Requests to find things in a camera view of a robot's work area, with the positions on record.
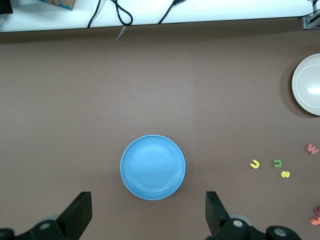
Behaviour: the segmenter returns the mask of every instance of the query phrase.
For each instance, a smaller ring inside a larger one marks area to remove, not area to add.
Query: black cable
[[[120,20],[120,22],[123,24],[123,26],[129,26],[132,24],[132,22],[134,21],[134,18],[132,17],[132,15],[130,14],[130,12],[128,12],[127,10],[123,9],[119,4],[118,4],[118,0],[111,0],[114,4],[115,4],[115,9],[116,9],[116,14],[118,15],[118,18]],[[123,12],[125,12],[126,14],[129,15],[130,17],[130,22],[129,23],[125,23],[124,21],[122,21],[121,16],[119,14],[119,9],[121,9]]]
[[[170,5],[170,7],[168,8],[168,10],[166,11],[166,13],[163,15],[163,17],[161,18],[161,20],[158,22],[158,24],[161,24],[162,21],[166,18],[166,16],[168,15],[168,13],[170,12],[170,10],[172,9],[173,6],[180,4],[182,2],[184,2],[185,0],[173,0],[172,4]]]
[[[99,6],[100,6],[100,2],[101,2],[101,0],[98,1],[98,4],[97,4],[96,9],[95,9],[95,12],[94,12],[94,14],[92,15],[92,17],[91,17],[91,19],[90,19],[90,21],[89,21],[89,23],[88,23],[88,29],[90,28],[90,25],[91,25],[92,21],[94,20],[96,14],[97,14],[97,12],[98,12],[98,9],[99,9]]]

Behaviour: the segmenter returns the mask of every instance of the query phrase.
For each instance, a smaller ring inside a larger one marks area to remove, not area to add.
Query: brown table surface
[[[0,227],[21,234],[91,191],[83,240],[204,240],[216,191],[260,231],[318,239],[320,153],[305,148],[320,147],[319,118],[291,80],[320,52],[320,31],[295,18],[201,22],[130,26],[116,41],[121,29],[0,35]],[[126,147],[149,134],[186,160],[181,187],[159,201],[120,175]]]

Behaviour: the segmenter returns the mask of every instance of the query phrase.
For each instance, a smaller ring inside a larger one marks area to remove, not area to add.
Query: white surface
[[[301,107],[320,115],[320,54],[307,57],[296,67],[292,91]]]
[[[76,0],[72,11],[38,0],[11,0],[13,14],[0,15],[0,32],[86,28],[98,0]],[[172,0],[119,0],[133,16],[133,25],[157,24]],[[162,22],[183,23],[299,17],[313,12],[310,0],[186,0]],[[120,12],[125,22],[129,17]],[[91,27],[121,26],[115,4],[101,0]]]

